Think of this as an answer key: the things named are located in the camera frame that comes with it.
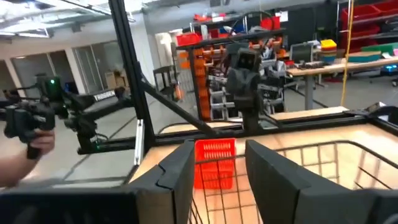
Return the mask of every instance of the wall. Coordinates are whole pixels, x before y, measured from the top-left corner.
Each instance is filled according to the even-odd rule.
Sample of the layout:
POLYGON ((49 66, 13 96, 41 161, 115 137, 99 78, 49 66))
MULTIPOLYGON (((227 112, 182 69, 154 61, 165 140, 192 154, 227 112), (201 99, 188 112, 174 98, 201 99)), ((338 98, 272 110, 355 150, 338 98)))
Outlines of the wall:
POLYGON ((157 50, 161 66, 173 65, 172 49, 170 43, 172 38, 169 33, 155 34, 157 50))
MULTIPOLYGON (((153 78, 153 62, 149 50, 149 42, 147 40, 146 28, 142 14, 135 15, 136 23, 131 24, 131 33, 136 48, 138 60, 141 63, 142 72, 147 79, 154 83, 153 78)), ((92 22, 85 24, 81 28, 81 32, 73 33, 71 29, 59 29, 54 33, 51 39, 29 38, 13 40, 12 44, 0 44, 0 60, 8 61, 10 58, 41 54, 46 52, 54 52, 58 50, 66 50, 69 64, 76 81, 76 85, 80 93, 84 93, 85 89, 82 84, 78 65, 75 59, 72 59, 74 47, 81 47, 90 44, 97 44, 101 42, 109 42, 117 40, 113 21, 111 19, 99 22, 92 22)), ((21 87, 19 82, 15 82, 17 75, 15 68, 11 68, 12 64, 7 64, 11 77, 16 83, 17 87, 21 87)))
POLYGON ((6 62, 0 60, 0 97, 4 97, 2 91, 15 88, 10 73, 8 71, 6 62))

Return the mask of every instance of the shelf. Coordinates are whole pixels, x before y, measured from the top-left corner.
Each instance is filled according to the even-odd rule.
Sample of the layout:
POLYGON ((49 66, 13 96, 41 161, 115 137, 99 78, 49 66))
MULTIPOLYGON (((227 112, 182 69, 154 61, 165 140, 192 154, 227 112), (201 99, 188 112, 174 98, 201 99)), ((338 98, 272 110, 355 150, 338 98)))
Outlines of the shelf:
POLYGON ((376 17, 376 18, 372 18, 372 19, 363 19, 363 20, 359 20, 359 21, 353 21, 353 25, 365 24, 365 23, 368 23, 368 22, 385 21, 385 20, 388 20, 388 19, 393 19, 395 17, 398 17, 398 14, 389 15, 389 16, 380 16, 380 17, 376 17))
POLYGON ((232 37, 226 37, 226 38, 217 38, 217 39, 211 39, 211 40, 203 40, 197 44, 191 44, 191 45, 186 45, 186 46, 179 46, 176 49, 177 50, 188 50, 188 49, 197 49, 200 47, 204 47, 207 45, 213 45, 213 44, 225 44, 229 43, 232 41, 239 41, 239 40, 246 40, 246 39, 255 39, 255 38, 262 38, 262 37, 270 37, 273 35, 277 34, 283 34, 285 31, 285 28, 278 29, 278 30, 267 30, 267 31, 262 31, 262 32, 255 32, 253 34, 243 34, 243 35, 235 35, 232 37))
POLYGON ((235 22, 238 19, 242 19, 242 14, 229 16, 226 19, 223 19, 222 21, 216 21, 216 22, 213 22, 213 21, 192 22, 192 25, 193 26, 200 26, 200 25, 211 26, 211 25, 218 25, 218 24, 222 24, 222 23, 235 22))
POLYGON ((381 34, 372 34, 366 35, 362 37, 353 37, 351 40, 363 40, 363 39, 383 39, 383 38, 394 38, 398 37, 398 32, 388 32, 388 33, 381 33, 381 34))

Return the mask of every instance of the ceiling light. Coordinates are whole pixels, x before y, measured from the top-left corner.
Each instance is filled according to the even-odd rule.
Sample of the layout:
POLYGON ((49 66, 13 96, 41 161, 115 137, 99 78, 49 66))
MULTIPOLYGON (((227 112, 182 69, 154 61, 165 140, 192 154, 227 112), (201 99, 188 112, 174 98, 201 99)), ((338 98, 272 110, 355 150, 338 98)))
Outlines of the ceiling light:
POLYGON ((17 35, 20 36, 20 37, 50 38, 49 36, 42 35, 42 34, 18 33, 17 35))
POLYGON ((0 31, 0 35, 15 35, 15 33, 12 33, 12 32, 2 32, 2 31, 0 31))

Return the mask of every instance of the black metal frame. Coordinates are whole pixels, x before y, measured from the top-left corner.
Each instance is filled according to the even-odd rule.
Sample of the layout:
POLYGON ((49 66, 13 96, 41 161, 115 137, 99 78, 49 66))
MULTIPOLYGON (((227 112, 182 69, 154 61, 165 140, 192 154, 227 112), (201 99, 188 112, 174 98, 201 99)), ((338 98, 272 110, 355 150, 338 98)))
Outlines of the black metal frame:
MULTIPOLYGON (((151 147, 181 144, 184 142, 184 140, 187 139, 197 140, 206 138, 246 138, 250 136, 289 133, 294 131, 304 131, 321 128, 335 128, 340 126, 350 126, 366 123, 373 124, 378 128, 381 128, 395 136, 398 136, 398 126, 394 124, 383 121, 379 118, 356 116, 349 113, 334 113, 294 119, 285 119, 280 121, 280 128, 263 129, 256 133, 245 132, 242 129, 241 125, 232 125, 228 127, 211 129, 204 122, 198 121, 197 119, 192 117, 192 115, 179 108, 175 103, 158 94, 150 85, 141 80, 141 68, 139 66, 139 62, 137 61, 127 15, 124 10, 124 1, 111 0, 109 1, 109 5, 112 10, 112 17, 116 33, 118 35, 118 42, 121 48, 123 62, 127 71, 127 79, 131 87, 131 96, 136 103, 135 107, 137 119, 143 119, 145 124, 144 156, 151 147), (201 129, 203 131, 193 130, 176 133, 154 134, 152 122, 149 115, 149 108, 144 94, 145 91, 155 97, 157 100, 159 100, 165 106, 176 112, 182 118, 186 119, 189 123, 193 124, 198 129, 201 129)), ((133 170, 129 173, 126 181, 128 181, 134 175, 134 171, 136 169, 137 166, 134 166, 133 170)))

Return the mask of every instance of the gray floor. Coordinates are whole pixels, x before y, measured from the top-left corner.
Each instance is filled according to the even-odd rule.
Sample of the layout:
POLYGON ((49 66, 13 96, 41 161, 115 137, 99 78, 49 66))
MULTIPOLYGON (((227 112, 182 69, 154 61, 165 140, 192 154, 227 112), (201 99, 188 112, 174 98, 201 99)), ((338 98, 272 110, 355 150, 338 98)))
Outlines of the gray floor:
MULTIPOLYGON (((377 101, 398 105, 398 89, 391 86, 392 78, 378 78, 370 83, 368 79, 349 80, 347 83, 346 107, 364 108, 377 101)), ((326 88, 318 86, 314 92, 316 100, 327 106, 340 105, 341 83, 325 83, 326 88)), ((95 106, 106 105, 116 99, 98 103, 95 106)), ((184 122, 174 112, 160 104, 151 96, 147 96, 150 116, 154 131, 162 127, 184 122)), ((304 110, 304 97, 287 90, 285 103, 288 111, 304 110)), ((191 114, 195 114, 191 101, 179 103, 191 114)), ((136 119, 134 108, 128 108, 104 117, 98 121, 98 132, 113 138, 135 135, 136 119)), ((20 184, 20 187, 111 187, 121 184, 124 177, 133 166, 134 151, 109 152, 79 156, 76 153, 78 141, 76 134, 57 121, 56 148, 45 156, 34 171, 20 184)), ((0 136, 0 156, 9 156, 23 150, 25 146, 18 139, 6 139, 0 136)))

